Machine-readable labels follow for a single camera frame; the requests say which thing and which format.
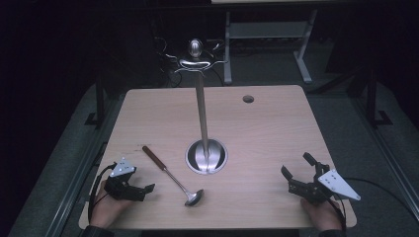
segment metal pole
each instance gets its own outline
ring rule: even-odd
[[[198,111],[200,114],[201,135],[203,137],[203,149],[206,160],[209,158],[209,135],[207,131],[206,103],[204,96],[204,75],[198,73],[198,80],[195,83],[197,90]]]

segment gray carpet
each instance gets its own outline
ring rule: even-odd
[[[236,56],[231,58],[232,86],[297,84],[306,91],[315,89],[337,76],[324,73],[332,46],[331,43],[312,43],[309,46],[305,62],[313,78],[313,83],[310,85],[302,82],[293,61],[294,44],[284,44],[275,50],[267,47],[258,48],[247,56],[235,54]],[[223,75],[220,65],[214,71],[210,70],[207,73],[205,85],[221,86],[222,78],[219,78],[219,75],[221,77]],[[194,75],[183,73],[182,76],[180,86],[194,86]],[[174,75],[173,80],[177,79],[179,77]],[[361,178],[380,184],[403,199],[402,192],[394,181],[375,139],[374,134],[379,133],[400,163],[412,186],[416,191],[419,190],[418,130],[400,110],[390,91],[381,85],[378,85],[377,109],[386,111],[394,125],[380,126],[379,129],[372,130],[366,123],[364,115],[359,112],[359,104],[364,104],[365,97],[358,100],[348,98],[345,94],[346,87],[347,83],[343,83],[324,95],[307,97],[339,173],[343,177]],[[108,140],[123,100],[124,95],[106,100],[107,119],[100,129],[95,129],[94,126],[84,124],[87,116],[95,112],[96,106],[94,88],[86,92],[10,236],[45,236],[47,233],[50,236],[78,236],[81,233],[77,222],[97,169],[93,167],[87,172],[85,181],[84,177],[75,176],[78,174],[80,164],[83,164],[83,159],[94,160],[101,146]],[[72,202],[65,197],[71,195],[68,187],[75,179],[83,179],[83,182],[78,187],[79,190],[70,191],[75,196],[75,201]],[[348,183],[362,197],[361,201],[352,201],[358,224],[348,230],[348,236],[418,235],[418,222],[387,193],[370,184],[357,181],[348,181]],[[57,211],[62,210],[64,206],[71,207],[71,211],[59,215],[65,217],[57,221],[62,224],[62,231],[60,228],[53,229],[50,224],[56,221]],[[117,236],[140,236],[141,231],[116,233]],[[266,236],[277,234],[278,231],[273,231]],[[316,236],[316,234],[313,229],[299,231],[301,237]]]

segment person's left hand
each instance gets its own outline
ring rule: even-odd
[[[134,203],[132,200],[114,199],[105,191],[106,181],[102,181],[101,188],[95,199],[90,225],[107,229],[118,216]]]

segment human hand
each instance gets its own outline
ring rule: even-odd
[[[115,199],[105,191],[106,181],[102,181],[101,188],[95,199],[90,225],[107,229],[118,216],[133,204],[132,200]]]
[[[333,204],[339,208],[339,203],[333,201]],[[305,198],[301,199],[302,208],[307,212],[314,227],[319,231],[342,230],[342,225],[338,214],[333,206],[325,201],[320,204],[311,204]]]

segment person's right hand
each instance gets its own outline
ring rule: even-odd
[[[320,204],[311,204],[305,198],[301,199],[302,208],[307,212],[314,227],[319,231],[342,230],[342,225],[333,206],[328,201]]]

